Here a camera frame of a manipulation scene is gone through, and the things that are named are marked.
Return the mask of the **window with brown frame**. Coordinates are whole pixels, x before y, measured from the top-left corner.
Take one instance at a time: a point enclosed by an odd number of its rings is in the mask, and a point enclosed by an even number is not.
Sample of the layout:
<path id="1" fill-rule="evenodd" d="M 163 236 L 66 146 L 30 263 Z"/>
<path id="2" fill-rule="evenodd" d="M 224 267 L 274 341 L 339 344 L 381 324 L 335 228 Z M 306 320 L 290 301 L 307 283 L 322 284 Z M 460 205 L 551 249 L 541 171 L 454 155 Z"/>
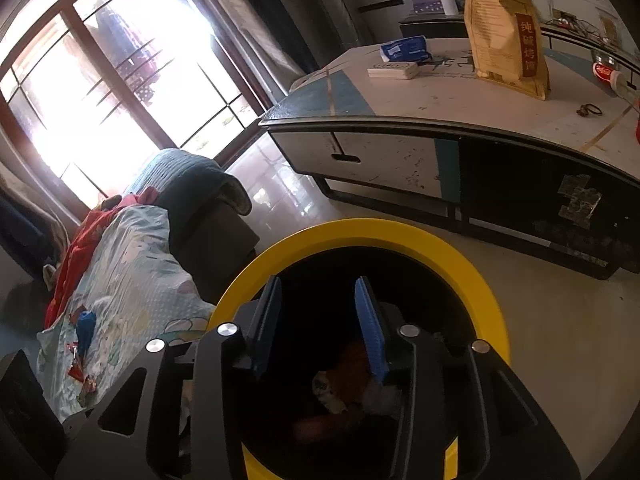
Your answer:
<path id="1" fill-rule="evenodd" d="M 6 0 L 2 127 L 72 216 L 165 148 L 225 164 L 264 109 L 195 0 Z"/>

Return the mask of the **blue quilted sofa cover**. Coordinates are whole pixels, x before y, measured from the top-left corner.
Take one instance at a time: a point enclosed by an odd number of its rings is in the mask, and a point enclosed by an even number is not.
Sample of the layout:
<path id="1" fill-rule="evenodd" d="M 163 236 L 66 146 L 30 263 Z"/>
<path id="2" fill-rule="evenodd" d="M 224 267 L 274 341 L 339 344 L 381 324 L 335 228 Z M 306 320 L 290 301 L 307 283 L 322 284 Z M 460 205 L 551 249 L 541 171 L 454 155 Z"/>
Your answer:
<path id="1" fill-rule="evenodd" d="M 198 294 L 216 304 L 255 258 L 259 236 L 245 222 L 252 202 L 242 183 L 213 159 L 166 148 L 127 188 L 158 192 L 168 213 L 169 251 L 190 273 Z"/>

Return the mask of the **blue crumpled wrapper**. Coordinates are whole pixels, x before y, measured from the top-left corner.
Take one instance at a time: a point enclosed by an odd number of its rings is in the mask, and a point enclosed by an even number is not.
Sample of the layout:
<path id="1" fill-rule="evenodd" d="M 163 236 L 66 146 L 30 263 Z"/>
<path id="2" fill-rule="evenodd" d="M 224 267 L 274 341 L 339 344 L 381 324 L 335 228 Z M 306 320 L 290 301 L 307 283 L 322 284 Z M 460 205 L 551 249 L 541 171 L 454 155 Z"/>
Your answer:
<path id="1" fill-rule="evenodd" d="M 82 311 L 81 314 L 78 315 L 75 323 L 77 336 L 77 354 L 81 359 L 85 359 L 95 329 L 96 314 L 92 311 Z"/>

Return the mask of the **white power strip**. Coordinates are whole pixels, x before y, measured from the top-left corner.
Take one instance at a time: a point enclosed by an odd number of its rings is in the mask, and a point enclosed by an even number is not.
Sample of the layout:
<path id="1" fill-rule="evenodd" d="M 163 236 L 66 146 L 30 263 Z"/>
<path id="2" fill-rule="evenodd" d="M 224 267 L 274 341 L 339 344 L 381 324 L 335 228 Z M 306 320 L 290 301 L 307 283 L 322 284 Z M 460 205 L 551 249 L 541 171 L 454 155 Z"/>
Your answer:
<path id="1" fill-rule="evenodd" d="M 376 63 L 367 72 L 370 78 L 410 80 L 419 73 L 419 65 L 415 62 Z"/>

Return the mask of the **tv cabinet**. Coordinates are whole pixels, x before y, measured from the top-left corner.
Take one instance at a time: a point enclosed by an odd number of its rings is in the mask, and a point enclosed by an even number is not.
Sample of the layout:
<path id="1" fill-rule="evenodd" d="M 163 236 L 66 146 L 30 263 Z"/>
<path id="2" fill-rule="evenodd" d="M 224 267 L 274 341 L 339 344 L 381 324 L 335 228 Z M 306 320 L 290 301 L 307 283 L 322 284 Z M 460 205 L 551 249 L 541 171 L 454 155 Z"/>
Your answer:
<path id="1" fill-rule="evenodd" d="M 399 29 L 404 37 L 422 35 L 425 38 L 466 38 L 468 36 L 462 16 L 444 14 L 412 14 L 399 22 Z M 550 39 L 562 40 L 575 46 L 615 54 L 629 62 L 639 61 L 638 54 L 629 54 L 616 47 L 600 44 L 596 40 L 560 26 L 541 24 L 540 31 L 542 36 Z"/>

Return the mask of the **red snack packet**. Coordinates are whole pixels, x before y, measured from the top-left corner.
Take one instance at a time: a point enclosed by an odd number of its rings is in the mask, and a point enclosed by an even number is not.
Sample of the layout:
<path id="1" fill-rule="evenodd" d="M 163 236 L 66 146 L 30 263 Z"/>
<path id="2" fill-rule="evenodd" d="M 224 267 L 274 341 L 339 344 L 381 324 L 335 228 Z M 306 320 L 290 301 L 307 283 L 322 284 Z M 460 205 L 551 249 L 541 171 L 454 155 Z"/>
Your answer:
<path id="1" fill-rule="evenodd" d="M 67 375 L 81 383 L 81 391 L 85 394 L 96 393 L 96 381 L 84 372 L 84 358 L 80 355 L 78 343 L 66 344 L 66 349 L 72 354 L 72 365 Z"/>

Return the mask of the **coffee table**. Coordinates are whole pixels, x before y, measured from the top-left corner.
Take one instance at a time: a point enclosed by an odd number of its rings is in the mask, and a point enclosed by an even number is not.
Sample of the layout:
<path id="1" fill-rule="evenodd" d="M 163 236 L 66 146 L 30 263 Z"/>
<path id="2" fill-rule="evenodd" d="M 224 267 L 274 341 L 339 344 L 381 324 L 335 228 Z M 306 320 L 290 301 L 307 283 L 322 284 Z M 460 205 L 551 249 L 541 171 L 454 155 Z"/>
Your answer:
<path id="1" fill-rule="evenodd" d="M 464 39 L 433 39 L 410 80 L 375 47 L 309 75 L 262 118 L 331 200 L 416 220 L 605 280 L 639 269 L 639 99 L 544 55 L 547 99 L 481 80 Z"/>

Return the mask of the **light green cartoon bedsheet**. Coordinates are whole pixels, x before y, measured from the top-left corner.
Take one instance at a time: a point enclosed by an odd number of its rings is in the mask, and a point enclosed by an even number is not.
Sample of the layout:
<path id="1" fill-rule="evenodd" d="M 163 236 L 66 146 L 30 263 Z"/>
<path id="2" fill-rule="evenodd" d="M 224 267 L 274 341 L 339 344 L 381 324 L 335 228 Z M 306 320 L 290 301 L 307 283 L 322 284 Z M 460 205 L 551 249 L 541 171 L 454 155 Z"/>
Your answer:
<path id="1" fill-rule="evenodd" d="M 138 205 L 119 211 L 64 310 L 38 333 L 37 378 L 59 420 L 101 400 L 149 340 L 181 344 L 206 331 L 215 307 L 171 255 L 168 236 L 166 210 Z M 70 316 L 78 308 L 96 315 L 82 367 L 93 393 L 70 376 L 78 341 Z"/>

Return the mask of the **grey beige curtain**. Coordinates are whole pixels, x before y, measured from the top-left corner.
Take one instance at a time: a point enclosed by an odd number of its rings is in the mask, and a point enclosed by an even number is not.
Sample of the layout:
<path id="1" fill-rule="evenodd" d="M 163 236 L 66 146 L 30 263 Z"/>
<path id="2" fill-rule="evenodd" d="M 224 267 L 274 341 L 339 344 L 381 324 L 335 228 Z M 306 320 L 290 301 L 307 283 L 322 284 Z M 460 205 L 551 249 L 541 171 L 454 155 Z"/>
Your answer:
<path id="1" fill-rule="evenodd" d="M 206 18 L 229 36 L 269 105 L 280 102 L 297 79 L 318 68 L 282 0 L 195 1 Z"/>

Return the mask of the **yellow paper food bag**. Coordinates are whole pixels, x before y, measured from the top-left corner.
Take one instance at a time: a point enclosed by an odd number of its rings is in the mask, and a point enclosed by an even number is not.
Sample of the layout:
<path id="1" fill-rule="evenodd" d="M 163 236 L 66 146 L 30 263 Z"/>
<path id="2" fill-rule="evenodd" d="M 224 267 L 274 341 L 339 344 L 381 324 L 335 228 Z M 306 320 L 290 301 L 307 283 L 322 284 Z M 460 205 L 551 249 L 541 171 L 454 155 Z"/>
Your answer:
<path id="1" fill-rule="evenodd" d="M 533 0 L 465 0 L 476 76 L 545 100 L 549 72 Z"/>

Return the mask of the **blue tissue pack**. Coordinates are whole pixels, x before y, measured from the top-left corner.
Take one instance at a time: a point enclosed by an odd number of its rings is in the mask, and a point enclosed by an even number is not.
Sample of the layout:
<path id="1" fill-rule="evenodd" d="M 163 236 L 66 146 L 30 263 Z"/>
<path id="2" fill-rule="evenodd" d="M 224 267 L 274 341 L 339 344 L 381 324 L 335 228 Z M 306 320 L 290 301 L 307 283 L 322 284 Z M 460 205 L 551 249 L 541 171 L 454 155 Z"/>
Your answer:
<path id="1" fill-rule="evenodd" d="M 411 36 L 380 45 L 380 55 L 384 62 L 411 62 L 424 64 L 433 58 L 427 50 L 424 36 Z"/>

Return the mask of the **yellow rim trash bin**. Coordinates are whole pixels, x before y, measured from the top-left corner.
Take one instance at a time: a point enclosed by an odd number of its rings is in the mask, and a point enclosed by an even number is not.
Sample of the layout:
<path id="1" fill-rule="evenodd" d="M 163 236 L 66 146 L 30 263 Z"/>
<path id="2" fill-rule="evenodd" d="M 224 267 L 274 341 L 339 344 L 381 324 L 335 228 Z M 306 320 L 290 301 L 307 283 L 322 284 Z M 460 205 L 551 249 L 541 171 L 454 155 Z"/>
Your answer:
<path id="1" fill-rule="evenodd" d="M 422 321 L 453 292 L 506 364 L 494 295 L 460 252 L 414 226 L 345 219 L 313 226 L 262 252 L 224 292 L 209 330 L 280 281 L 266 364 L 250 380 L 242 443 L 273 479 L 393 479 L 400 392 L 370 369 L 355 307 L 365 278 L 375 298 Z"/>

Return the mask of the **red floral blanket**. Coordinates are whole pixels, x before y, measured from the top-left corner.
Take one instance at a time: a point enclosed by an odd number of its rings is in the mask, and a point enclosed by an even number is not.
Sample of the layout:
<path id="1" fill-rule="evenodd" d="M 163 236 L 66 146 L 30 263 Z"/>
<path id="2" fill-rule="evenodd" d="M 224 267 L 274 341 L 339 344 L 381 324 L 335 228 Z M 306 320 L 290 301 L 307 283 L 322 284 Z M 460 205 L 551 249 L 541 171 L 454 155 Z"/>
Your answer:
<path id="1" fill-rule="evenodd" d="M 103 233 L 119 211 L 129 206 L 153 205 L 159 195 L 156 188 L 148 186 L 140 194 L 115 195 L 89 211 L 58 269 L 54 294 L 44 315 L 44 328 L 49 328 L 64 312 L 67 301 L 88 269 Z"/>

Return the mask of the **red cola bottle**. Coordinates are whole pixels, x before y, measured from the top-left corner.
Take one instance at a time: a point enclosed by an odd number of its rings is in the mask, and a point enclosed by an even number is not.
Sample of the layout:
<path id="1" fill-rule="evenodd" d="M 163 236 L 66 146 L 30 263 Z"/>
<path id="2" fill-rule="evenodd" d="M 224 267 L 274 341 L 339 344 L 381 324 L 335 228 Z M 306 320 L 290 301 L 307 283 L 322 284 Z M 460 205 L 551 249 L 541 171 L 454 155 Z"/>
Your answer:
<path id="1" fill-rule="evenodd" d="M 639 99 L 639 89 L 620 71 L 613 67 L 595 62 L 592 66 L 594 76 L 608 84 L 621 98 L 631 100 Z"/>

